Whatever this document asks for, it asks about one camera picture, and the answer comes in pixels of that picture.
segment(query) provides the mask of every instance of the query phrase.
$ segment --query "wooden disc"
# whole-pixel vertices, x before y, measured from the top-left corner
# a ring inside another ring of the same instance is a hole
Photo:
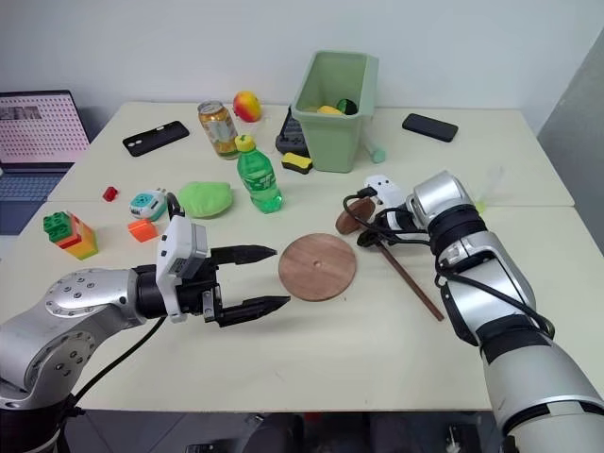
[[[314,233],[290,243],[279,260],[279,278],[303,300],[320,301],[345,290],[357,271],[350,245],[331,234]]]
[[[376,210],[376,204],[371,198],[361,198],[348,206],[350,211],[365,222]],[[348,212],[345,210],[338,216],[336,220],[336,229],[340,234],[350,234],[361,227],[361,224],[357,222]]]

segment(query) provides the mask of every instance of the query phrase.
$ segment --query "green sponge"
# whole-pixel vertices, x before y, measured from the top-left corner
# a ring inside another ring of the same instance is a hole
[[[178,203],[191,217],[211,217],[233,203],[227,182],[189,182],[178,191]]]

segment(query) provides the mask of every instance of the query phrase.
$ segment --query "laptop screen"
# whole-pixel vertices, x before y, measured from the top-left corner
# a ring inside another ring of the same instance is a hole
[[[3,166],[73,163],[88,145],[69,92],[0,93],[0,162]]]

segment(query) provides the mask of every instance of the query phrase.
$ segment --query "wooden stick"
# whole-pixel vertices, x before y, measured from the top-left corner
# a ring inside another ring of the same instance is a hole
[[[422,291],[422,289],[419,287],[419,285],[417,283],[415,283],[415,280],[413,280],[413,277],[408,274],[408,272],[400,264],[400,262],[398,262],[398,260],[393,256],[393,254],[390,253],[390,250],[388,250],[384,246],[384,244],[380,243],[380,242],[376,243],[376,247],[379,249],[379,251],[381,252],[381,254],[384,257],[386,257],[386,260],[388,260],[388,262],[393,266],[393,268],[396,270],[396,272],[401,277],[403,277],[403,279],[411,287],[411,289],[413,290],[413,292],[415,294],[417,294],[417,296],[421,299],[421,301],[424,303],[424,305],[426,306],[426,308],[428,310],[430,310],[430,313],[432,313],[434,315],[434,317],[438,321],[443,321],[445,317],[443,316],[443,314],[441,313],[441,311],[436,308],[436,306],[428,298],[428,296],[426,295],[426,293],[424,293]]]

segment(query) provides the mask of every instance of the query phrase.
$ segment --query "laptop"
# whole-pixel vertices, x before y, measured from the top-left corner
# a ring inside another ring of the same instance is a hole
[[[69,91],[0,93],[0,235],[23,230],[89,144]]]

